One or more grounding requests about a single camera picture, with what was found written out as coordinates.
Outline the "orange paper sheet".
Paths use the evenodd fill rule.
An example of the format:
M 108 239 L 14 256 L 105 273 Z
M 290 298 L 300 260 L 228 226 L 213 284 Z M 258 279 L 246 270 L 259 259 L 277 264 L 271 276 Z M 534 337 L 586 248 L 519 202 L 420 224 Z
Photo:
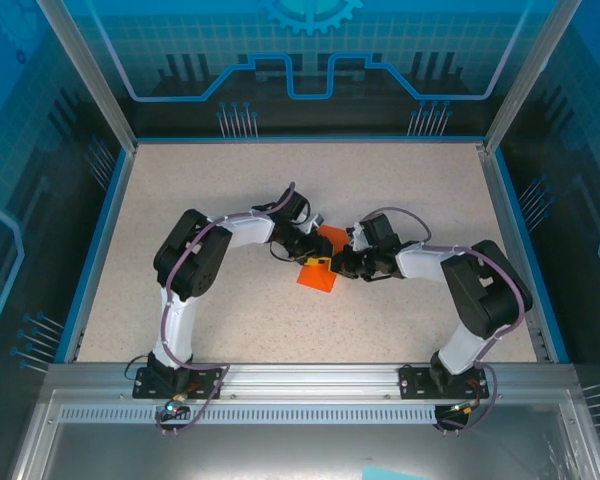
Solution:
M 317 234 L 320 240 L 328 240 L 331 246 L 320 246 L 318 248 L 318 252 L 310 254 L 309 257 L 328 256 L 331 258 L 332 262 L 333 257 L 340 253 L 344 246 L 349 242 L 346 231 L 339 227 L 322 225 L 317 230 Z M 337 275 L 331 270 L 331 263 L 329 265 L 320 266 L 306 266 L 305 263 L 300 270 L 297 282 L 309 288 L 330 293 L 337 277 Z

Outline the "light blue paper sheet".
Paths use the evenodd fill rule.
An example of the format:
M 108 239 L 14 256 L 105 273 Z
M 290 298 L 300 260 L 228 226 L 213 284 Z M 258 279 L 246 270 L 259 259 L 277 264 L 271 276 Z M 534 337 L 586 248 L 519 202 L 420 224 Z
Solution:
M 367 466 L 363 469 L 361 480 L 425 480 L 417 475 L 397 472 L 389 469 Z

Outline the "blue table edge strip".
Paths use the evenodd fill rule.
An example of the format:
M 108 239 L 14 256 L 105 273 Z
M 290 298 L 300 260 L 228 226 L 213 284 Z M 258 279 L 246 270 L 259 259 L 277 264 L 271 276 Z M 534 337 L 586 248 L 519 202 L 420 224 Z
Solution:
M 139 144 L 279 144 L 279 143 L 459 143 L 482 144 L 483 136 L 292 135 L 259 137 L 139 137 Z

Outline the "blue printed back panel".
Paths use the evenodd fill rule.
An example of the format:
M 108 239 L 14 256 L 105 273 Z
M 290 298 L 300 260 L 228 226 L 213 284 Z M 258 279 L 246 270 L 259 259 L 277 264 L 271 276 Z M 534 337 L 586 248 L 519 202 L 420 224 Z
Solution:
M 63 0 L 133 133 L 478 137 L 556 0 Z

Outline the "blue printed side panel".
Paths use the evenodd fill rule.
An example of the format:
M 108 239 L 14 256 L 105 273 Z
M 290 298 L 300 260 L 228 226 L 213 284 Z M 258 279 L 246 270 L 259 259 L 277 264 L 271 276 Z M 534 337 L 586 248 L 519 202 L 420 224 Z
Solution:
M 600 0 L 582 0 L 498 153 L 550 355 L 575 368 L 600 448 Z
M 122 154 L 37 0 L 0 0 L 0 480 L 61 343 Z

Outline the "aluminium mounting rail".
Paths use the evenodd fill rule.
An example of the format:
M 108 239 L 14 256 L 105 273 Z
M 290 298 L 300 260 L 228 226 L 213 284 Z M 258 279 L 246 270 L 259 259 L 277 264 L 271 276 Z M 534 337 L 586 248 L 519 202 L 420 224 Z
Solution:
M 398 364 L 238 364 L 220 399 L 229 403 L 397 403 Z M 492 397 L 508 404 L 580 399 L 570 364 L 496 363 L 484 367 Z M 58 403 L 129 402 L 132 381 L 121 363 L 59 364 L 49 368 L 41 398 Z

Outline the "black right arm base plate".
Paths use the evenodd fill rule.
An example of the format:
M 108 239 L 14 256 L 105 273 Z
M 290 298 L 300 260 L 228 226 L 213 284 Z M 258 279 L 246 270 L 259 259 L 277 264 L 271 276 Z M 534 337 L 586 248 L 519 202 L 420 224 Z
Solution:
M 476 368 L 460 375 L 448 375 L 430 366 L 404 365 L 398 370 L 398 387 L 403 400 L 482 400 L 490 397 L 485 371 Z

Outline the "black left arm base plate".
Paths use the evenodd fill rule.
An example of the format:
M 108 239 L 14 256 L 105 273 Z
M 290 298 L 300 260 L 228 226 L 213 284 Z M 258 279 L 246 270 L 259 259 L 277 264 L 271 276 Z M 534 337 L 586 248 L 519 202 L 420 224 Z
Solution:
M 135 375 L 132 388 L 134 399 L 168 400 L 184 393 L 187 399 L 206 399 L 217 386 L 222 370 L 195 371 L 188 369 L 159 370 L 140 368 Z

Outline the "aluminium frame post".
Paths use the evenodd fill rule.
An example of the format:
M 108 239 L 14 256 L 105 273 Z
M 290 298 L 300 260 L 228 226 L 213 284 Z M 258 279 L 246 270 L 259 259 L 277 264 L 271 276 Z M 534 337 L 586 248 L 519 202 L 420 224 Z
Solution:
M 494 154 L 500 146 L 581 2 L 582 0 L 556 0 L 486 134 L 483 149 L 486 155 Z
M 121 147 L 137 151 L 137 139 L 97 61 L 62 0 L 36 0 Z

